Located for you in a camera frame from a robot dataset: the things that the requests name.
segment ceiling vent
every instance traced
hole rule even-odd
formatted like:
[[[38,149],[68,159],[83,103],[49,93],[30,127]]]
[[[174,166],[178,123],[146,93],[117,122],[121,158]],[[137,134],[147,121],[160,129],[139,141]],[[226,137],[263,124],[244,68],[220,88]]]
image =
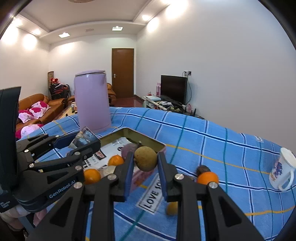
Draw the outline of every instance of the ceiling vent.
[[[94,0],[69,0],[69,2],[74,2],[74,3],[84,3],[84,2],[92,2]]]
[[[88,28],[88,29],[85,30],[86,33],[91,32],[91,31],[94,31],[94,29],[93,28]]]

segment blue plaid tablecloth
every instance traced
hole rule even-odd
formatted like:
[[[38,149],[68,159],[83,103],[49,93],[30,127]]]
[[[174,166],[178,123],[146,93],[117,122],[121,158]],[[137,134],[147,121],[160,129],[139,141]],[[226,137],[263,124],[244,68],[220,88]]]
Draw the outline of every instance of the blue plaid tablecloth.
[[[279,156],[279,145],[253,135],[236,133],[207,120],[162,110],[110,107],[110,112],[112,127],[96,133],[98,137],[129,127],[165,143],[166,159],[180,173],[195,177],[200,164],[215,172],[220,186],[265,240],[272,240],[280,232],[296,205],[296,181],[286,192],[274,189],[269,183],[268,175]],[[28,137],[41,133],[65,135],[78,130],[78,116],[73,115],[50,122]],[[68,151],[67,148],[54,149],[39,161],[63,157]],[[176,239],[177,217],[166,215],[164,200],[154,215],[136,206],[155,175],[156,172],[131,192],[127,202],[115,205],[116,241]],[[91,211],[92,206],[86,241],[89,241]],[[202,240],[205,240],[203,224],[201,230]]]

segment mug handle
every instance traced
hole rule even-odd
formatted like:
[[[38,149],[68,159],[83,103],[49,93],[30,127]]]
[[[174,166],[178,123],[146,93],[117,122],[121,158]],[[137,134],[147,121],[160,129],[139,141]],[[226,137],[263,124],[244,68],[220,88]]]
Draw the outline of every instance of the mug handle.
[[[294,170],[290,171],[290,175],[291,175],[291,177],[290,177],[289,184],[284,189],[282,188],[281,185],[279,186],[279,190],[281,190],[282,192],[287,191],[291,187],[292,182],[294,180]]]

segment person's hand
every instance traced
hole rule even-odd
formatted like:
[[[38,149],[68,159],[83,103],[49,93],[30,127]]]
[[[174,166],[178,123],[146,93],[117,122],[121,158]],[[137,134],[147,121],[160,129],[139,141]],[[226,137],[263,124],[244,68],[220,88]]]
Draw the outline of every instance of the person's hand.
[[[0,217],[4,222],[6,222],[9,225],[9,227],[13,228],[14,230],[21,230],[23,228],[23,225],[18,220],[18,218],[24,217],[28,214],[30,213],[26,211],[21,205],[17,205],[4,213],[0,213]],[[37,226],[46,214],[46,209],[43,209],[42,211],[35,213],[33,224]]]

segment purple canister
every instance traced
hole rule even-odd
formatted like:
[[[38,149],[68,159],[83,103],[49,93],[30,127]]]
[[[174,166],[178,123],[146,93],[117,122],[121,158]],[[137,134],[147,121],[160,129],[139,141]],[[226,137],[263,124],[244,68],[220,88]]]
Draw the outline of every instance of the purple canister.
[[[87,126],[94,133],[108,129],[111,116],[105,70],[76,74],[74,89],[80,129]]]

